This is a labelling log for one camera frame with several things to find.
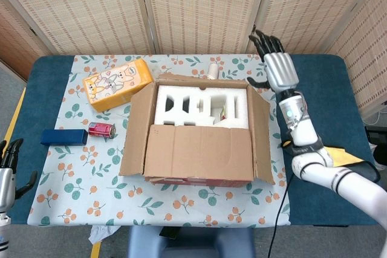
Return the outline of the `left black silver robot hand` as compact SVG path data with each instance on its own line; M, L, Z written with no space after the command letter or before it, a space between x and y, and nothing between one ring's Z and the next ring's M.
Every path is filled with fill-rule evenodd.
M23 138L12 141L8 147L7 141L1 141L1 214L6 213L37 181L37 171L32 171L29 181L23 187L16 188L16 173L19 149L24 142Z

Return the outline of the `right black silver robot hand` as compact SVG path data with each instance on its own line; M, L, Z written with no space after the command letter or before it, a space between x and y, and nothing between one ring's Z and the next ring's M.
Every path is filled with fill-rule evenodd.
M285 52L281 41L275 36L268 36L259 30L249 35L264 64L267 81L257 82L248 77L248 83L255 88L271 89L276 94L288 89L295 89L299 83L294 63Z

